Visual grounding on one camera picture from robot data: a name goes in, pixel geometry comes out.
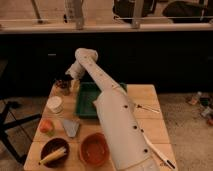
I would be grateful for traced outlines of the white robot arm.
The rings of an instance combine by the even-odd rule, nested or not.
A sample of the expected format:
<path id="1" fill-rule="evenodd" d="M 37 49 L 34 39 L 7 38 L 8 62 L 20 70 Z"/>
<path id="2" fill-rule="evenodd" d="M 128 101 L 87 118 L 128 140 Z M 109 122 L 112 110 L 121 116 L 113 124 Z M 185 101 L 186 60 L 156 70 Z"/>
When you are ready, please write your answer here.
<path id="1" fill-rule="evenodd" d="M 96 50 L 78 48 L 66 74 L 79 80 L 88 72 L 101 90 L 95 107 L 116 171 L 160 171 L 134 116 L 135 103 L 97 59 Z"/>

